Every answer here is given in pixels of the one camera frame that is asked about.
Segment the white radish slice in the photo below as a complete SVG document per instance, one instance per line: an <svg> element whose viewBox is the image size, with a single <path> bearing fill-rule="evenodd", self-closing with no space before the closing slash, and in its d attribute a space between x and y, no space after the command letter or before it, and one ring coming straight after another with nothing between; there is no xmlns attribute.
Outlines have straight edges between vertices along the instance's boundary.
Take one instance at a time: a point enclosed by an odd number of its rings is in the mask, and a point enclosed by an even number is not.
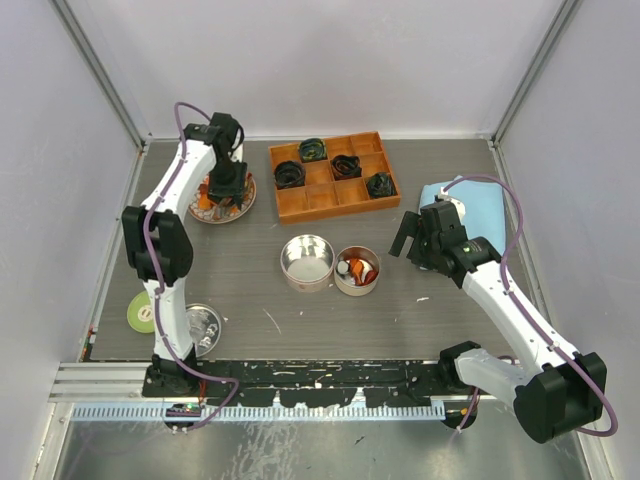
<svg viewBox="0 0 640 480"><path fill-rule="evenodd" d="M341 260L336 265L336 271L341 276L346 276L350 272L350 264L347 261Z"/></svg>

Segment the red sausage piece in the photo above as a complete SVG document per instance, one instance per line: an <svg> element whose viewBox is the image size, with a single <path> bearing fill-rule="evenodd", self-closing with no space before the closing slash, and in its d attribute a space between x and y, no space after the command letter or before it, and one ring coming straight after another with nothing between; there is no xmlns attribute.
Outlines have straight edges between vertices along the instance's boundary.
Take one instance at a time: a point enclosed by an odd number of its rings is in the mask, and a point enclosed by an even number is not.
<svg viewBox="0 0 640 480"><path fill-rule="evenodd" d="M366 272L363 273L362 285L365 286L373 283L376 280L377 276L378 271L373 267L369 268Z"/></svg>

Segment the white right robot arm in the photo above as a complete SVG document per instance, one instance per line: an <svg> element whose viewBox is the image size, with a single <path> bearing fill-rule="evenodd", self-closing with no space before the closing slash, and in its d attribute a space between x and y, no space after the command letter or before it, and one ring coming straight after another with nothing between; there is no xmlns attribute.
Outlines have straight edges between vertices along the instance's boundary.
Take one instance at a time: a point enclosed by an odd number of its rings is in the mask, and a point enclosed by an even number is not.
<svg viewBox="0 0 640 480"><path fill-rule="evenodd" d="M390 255L403 250L416 266L451 279L476 302L516 354L511 365L473 341L440 353L438 379L459 394L476 387L510 407L525 433L545 443L583 431L605 409L607 368L595 353L583 355L535 309L503 257L483 237L468 238L458 209L439 200L405 212Z"/></svg>

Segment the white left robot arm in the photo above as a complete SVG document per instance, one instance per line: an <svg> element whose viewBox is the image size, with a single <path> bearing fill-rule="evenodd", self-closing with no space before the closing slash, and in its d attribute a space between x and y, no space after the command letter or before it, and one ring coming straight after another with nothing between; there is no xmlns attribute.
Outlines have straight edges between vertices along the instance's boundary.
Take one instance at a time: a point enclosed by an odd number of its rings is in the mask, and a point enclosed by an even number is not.
<svg viewBox="0 0 640 480"><path fill-rule="evenodd" d="M228 113L215 112L205 124L178 126L180 145L167 171L139 206L121 216L128 264L151 301L155 322L154 358L172 361L165 385L178 396L194 393L199 370L189 365L195 344L186 316L185 282L194 250L183 224L204 180L204 197L243 208L248 166L243 161L244 129Z"/></svg>

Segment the tall pink lunch tin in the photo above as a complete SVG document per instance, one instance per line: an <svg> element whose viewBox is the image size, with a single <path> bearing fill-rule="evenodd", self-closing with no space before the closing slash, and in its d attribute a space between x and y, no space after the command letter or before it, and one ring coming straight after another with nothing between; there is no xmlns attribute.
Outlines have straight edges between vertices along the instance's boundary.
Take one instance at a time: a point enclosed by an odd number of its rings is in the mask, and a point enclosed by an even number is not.
<svg viewBox="0 0 640 480"><path fill-rule="evenodd" d="M301 293L316 293L330 285L335 264L331 244L318 235L303 234L282 248L280 266L287 283Z"/></svg>

